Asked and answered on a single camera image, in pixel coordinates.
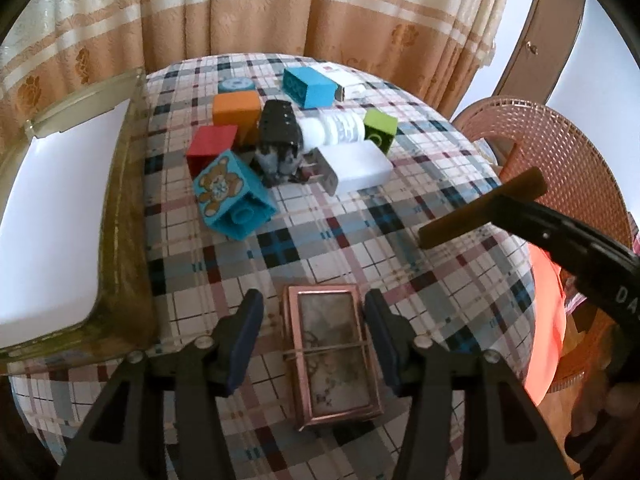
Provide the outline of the white pill bottle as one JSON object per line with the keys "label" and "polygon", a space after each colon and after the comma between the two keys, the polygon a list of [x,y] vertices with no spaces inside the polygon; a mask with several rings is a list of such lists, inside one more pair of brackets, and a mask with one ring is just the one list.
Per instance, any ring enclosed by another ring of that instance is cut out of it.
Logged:
{"label": "white pill bottle", "polygon": [[348,110],[300,118],[298,124],[305,154],[322,146],[361,142],[366,134],[363,119]]}

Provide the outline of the orange toy block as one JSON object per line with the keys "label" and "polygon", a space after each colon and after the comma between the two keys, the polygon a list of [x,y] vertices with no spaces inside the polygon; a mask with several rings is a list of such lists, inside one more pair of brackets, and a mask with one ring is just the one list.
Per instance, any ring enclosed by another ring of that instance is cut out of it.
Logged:
{"label": "orange toy block", "polygon": [[236,146],[256,145],[262,101],[256,90],[218,93],[213,97],[213,124],[237,126]]}

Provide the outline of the blue cylinder toy block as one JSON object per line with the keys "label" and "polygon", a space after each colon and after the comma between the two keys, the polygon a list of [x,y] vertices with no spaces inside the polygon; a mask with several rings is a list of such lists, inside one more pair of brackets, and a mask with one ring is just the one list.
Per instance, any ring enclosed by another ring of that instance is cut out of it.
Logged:
{"label": "blue cylinder toy block", "polygon": [[255,83],[248,77],[229,77],[218,82],[219,93],[252,91]]}

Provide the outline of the blue rectangular toy block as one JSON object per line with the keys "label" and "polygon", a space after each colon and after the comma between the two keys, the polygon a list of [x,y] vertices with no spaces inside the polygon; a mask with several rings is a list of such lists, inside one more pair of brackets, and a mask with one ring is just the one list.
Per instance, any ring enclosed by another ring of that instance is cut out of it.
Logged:
{"label": "blue rectangular toy block", "polygon": [[337,84],[312,67],[288,67],[283,72],[283,91],[303,110],[329,107]]}

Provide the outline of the beige orange curtain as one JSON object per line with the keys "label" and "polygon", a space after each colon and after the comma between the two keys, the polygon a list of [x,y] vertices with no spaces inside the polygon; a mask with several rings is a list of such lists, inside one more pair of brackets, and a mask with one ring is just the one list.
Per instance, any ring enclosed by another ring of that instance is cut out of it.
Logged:
{"label": "beige orange curtain", "polygon": [[384,78],[450,115],[506,0],[29,0],[1,45],[1,141],[66,94],[189,58],[284,53]]}

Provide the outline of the green toy block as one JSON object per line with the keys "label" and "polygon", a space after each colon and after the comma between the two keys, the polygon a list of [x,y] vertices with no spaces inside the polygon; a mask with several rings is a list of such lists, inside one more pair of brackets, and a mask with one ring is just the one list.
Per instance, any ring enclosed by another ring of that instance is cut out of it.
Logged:
{"label": "green toy block", "polygon": [[398,119],[371,108],[363,118],[364,138],[372,141],[385,155],[395,141]]}

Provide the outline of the blue bear toy block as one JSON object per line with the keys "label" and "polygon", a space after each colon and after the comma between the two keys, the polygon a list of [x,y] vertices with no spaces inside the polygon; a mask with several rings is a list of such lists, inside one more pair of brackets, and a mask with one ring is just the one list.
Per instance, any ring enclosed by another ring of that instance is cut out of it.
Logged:
{"label": "blue bear toy block", "polygon": [[193,192],[205,225],[234,240],[244,240],[278,212],[260,177],[231,150],[195,178]]}

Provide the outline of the red toy block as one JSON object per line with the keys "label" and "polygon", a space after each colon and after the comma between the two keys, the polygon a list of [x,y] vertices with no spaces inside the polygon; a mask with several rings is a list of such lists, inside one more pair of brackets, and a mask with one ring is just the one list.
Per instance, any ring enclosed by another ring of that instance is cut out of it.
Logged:
{"label": "red toy block", "polygon": [[237,133],[236,125],[209,125],[196,130],[186,150],[186,164],[192,180],[221,153],[232,149]]}

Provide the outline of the white power adapter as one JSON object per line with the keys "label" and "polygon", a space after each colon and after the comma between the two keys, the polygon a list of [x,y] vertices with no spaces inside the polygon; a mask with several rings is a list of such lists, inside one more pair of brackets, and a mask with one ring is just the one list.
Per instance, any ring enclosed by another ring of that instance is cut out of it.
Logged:
{"label": "white power adapter", "polygon": [[394,170],[392,162],[371,140],[319,146],[311,157],[319,183],[329,196],[384,185]]}

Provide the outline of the brown wooden door frame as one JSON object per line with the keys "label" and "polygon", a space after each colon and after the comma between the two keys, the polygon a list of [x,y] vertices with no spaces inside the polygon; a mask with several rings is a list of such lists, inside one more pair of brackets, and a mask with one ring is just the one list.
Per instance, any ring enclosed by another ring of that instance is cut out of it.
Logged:
{"label": "brown wooden door frame", "polygon": [[586,0],[533,0],[495,94],[544,104],[574,47]]}

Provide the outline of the orange cloth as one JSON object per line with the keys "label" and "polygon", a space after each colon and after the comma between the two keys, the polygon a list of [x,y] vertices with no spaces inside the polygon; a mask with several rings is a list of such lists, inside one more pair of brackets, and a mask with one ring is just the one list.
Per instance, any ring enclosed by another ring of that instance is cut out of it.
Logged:
{"label": "orange cloth", "polygon": [[561,268],[542,249],[528,244],[535,282],[535,333],[525,390],[535,405],[551,387],[566,331],[565,290]]}

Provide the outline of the gold metal tray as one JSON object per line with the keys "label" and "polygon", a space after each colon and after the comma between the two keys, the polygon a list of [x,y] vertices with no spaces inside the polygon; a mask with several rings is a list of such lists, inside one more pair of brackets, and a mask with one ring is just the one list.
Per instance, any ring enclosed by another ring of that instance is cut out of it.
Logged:
{"label": "gold metal tray", "polygon": [[24,123],[1,159],[1,371],[62,370],[149,347],[142,68]]}

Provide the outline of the brown plastic woven chair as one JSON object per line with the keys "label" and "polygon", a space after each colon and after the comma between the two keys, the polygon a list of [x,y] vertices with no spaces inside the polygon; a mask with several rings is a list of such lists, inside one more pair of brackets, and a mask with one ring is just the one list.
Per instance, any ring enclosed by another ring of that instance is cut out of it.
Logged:
{"label": "brown plastic woven chair", "polygon": [[[542,204],[631,248],[630,215],[614,174],[591,141],[560,113],[534,102],[494,96],[468,106],[454,120],[454,128],[471,141],[510,140],[513,148],[499,172],[501,182],[529,168],[540,169],[548,184]],[[602,312],[594,316],[577,347],[568,353],[562,350],[548,392],[582,378],[612,324]]]}

